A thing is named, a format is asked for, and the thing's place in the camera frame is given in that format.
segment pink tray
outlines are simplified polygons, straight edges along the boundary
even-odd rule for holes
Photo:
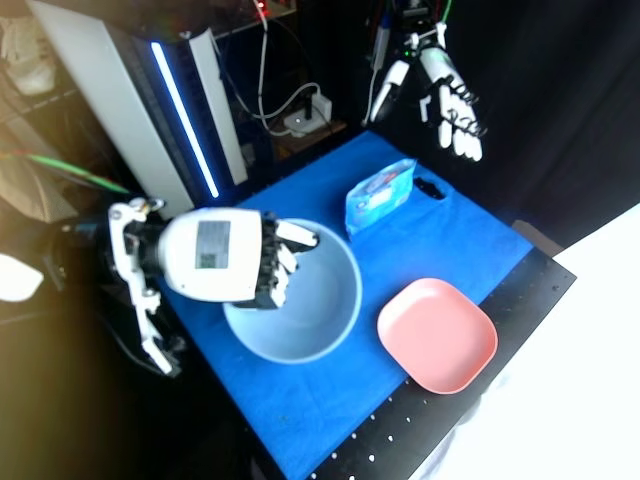
[[[454,286],[435,278],[408,285],[378,317],[382,345],[423,388],[456,393],[496,353],[487,315]]]

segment table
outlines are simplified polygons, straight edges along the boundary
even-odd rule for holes
[[[279,208],[284,216],[310,214],[307,218],[343,231],[348,189],[400,158],[389,144],[365,133],[242,205]],[[540,252],[527,254],[530,244],[446,182],[422,167],[419,173],[438,183],[447,199],[437,204],[414,192],[377,228],[354,237],[364,280],[361,318],[343,345],[322,360],[285,368],[258,359],[218,319],[219,308],[167,292],[207,361],[290,478],[406,479],[573,281]],[[283,196],[289,201],[283,203]],[[476,302],[488,295],[481,306],[496,323],[498,352],[456,395],[431,395],[410,381],[403,384],[406,373],[375,337],[379,308],[421,276],[451,281]]]
[[[555,260],[578,275],[411,480],[640,478],[640,205]]]

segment blue package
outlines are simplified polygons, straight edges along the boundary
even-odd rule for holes
[[[349,236],[377,222],[409,198],[416,161],[404,159],[361,181],[347,194]]]

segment blue tablecloth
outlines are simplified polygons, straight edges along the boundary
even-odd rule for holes
[[[401,158],[382,138],[365,132],[240,206],[315,220],[346,239],[347,192]],[[437,277],[480,303],[531,249],[433,173],[419,166],[416,176],[435,183],[446,198],[433,200],[414,188],[407,203],[353,238],[362,309],[347,339],[320,360],[295,366],[263,360],[234,337],[220,305],[167,292],[287,478],[308,476],[406,378],[376,333],[387,301],[413,280]]]

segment green wire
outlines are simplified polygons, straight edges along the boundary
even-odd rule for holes
[[[449,18],[449,11],[451,10],[451,4],[453,0],[447,1],[447,8],[444,9],[444,14],[442,15],[442,23],[447,23],[447,18]]]
[[[62,170],[62,171],[77,175],[85,180],[95,183],[96,185],[100,185],[101,187],[104,187],[107,190],[110,190],[112,192],[130,193],[129,190],[118,185],[117,183],[107,180],[106,178],[98,177],[97,175],[94,175],[93,173],[83,168],[77,167],[75,165],[71,165],[70,163],[63,162],[62,160],[56,160],[55,158],[49,158],[43,155],[34,155],[34,154],[27,154],[27,157],[29,157],[34,162],[41,163],[42,165],[46,165],[48,167],[56,168],[58,170]]]

